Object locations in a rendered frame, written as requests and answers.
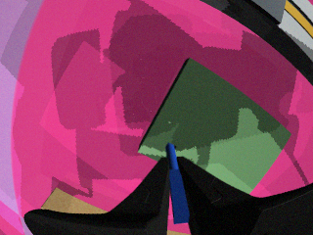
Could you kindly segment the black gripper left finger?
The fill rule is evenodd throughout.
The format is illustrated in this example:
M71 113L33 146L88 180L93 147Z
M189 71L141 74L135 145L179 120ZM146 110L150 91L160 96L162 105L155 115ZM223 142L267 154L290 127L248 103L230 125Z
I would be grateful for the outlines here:
M23 220L32 235L167 235L169 161L160 158L128 199L105 214L32 209Z

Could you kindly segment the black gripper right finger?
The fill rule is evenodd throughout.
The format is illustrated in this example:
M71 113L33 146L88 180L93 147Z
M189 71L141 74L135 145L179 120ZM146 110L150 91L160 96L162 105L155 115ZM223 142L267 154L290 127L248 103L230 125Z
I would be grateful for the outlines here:
M177 163L187 196L191 235L263 235L313 211L313 183L255 197L184 157L177 157Z

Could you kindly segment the blue pin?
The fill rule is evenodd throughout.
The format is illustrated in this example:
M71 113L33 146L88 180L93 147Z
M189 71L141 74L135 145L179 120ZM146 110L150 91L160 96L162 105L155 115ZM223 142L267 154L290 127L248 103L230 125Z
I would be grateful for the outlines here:
M169 161L169 193L171 193L173 223L188 223L189 211L184 181L177 166L175 146L171 142L165 145L165 154Z

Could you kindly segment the grey slotted aluminum rail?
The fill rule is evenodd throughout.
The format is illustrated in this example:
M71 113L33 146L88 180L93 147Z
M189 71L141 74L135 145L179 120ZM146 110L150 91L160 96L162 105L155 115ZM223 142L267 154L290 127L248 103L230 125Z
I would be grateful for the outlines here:
M285 11L286 0L200 0L243 24L273 46L313 86L313 39ZM313 26L308 0L287 0Z

